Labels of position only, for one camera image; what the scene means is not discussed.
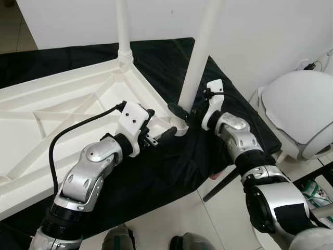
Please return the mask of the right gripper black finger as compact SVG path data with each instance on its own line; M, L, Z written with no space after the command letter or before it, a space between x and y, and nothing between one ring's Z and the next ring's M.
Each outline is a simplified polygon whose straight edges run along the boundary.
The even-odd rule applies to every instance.
M189 112L183 109L183 107L179 106L177 103L167 103L167 107L169 111L178 119L188 120Z

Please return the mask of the white plastic table top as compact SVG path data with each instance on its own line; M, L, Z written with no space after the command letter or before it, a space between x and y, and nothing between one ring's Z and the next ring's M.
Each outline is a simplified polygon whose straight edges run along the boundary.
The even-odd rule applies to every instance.
M171 128L172 114L134 64L118 59L0 90L0 220L53 194L48 148L60 131L121 102L155 115L148 133Z

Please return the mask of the black table cloth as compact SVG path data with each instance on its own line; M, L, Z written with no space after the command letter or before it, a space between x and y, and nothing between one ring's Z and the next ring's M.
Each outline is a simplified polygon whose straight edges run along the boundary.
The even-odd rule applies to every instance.
M182 88L194 43L192 38L132 43L135 65L169 103ZM236 165L241 175L276 164L272 157L279 146L276 136L212 59L207 61L203 79L223 81L222 115L215 129L204 130L203 117L189 117L186 135L174 136L121 162L105 179L90 214L75 215L52 206L41 216L45 232L63 232L64 227L56 226L62 222L87 238L185 197L229 165Z

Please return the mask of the white plastic chair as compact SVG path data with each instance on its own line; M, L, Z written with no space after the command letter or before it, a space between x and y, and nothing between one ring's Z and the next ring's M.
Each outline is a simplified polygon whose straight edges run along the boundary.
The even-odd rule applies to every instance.
M257 88L260 115L281 142L278 162L318 159L331 150L333 76L298 70Z

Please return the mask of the grey green robot left leg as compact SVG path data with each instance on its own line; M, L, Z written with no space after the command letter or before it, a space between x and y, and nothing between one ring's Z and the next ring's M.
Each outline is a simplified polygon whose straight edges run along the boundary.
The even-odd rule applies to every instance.
M120 224L107 232L101 250L136 250L133 231L126 224Z

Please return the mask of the green white packet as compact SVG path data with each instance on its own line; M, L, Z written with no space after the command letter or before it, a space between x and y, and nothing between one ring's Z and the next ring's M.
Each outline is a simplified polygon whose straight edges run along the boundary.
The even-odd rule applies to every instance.
M318 185L318 183L316 183L316 181L306 181L303 188L301 189L301 192L306 198L314 198L321 201L330 202L327 193L321 186Z

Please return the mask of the black wall plug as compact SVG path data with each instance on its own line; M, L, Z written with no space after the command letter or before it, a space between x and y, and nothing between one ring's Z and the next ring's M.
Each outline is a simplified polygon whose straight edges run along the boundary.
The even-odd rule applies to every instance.
M298 66L299 70L315 70L315 71L324 71L324 65L320 60L302 60Z

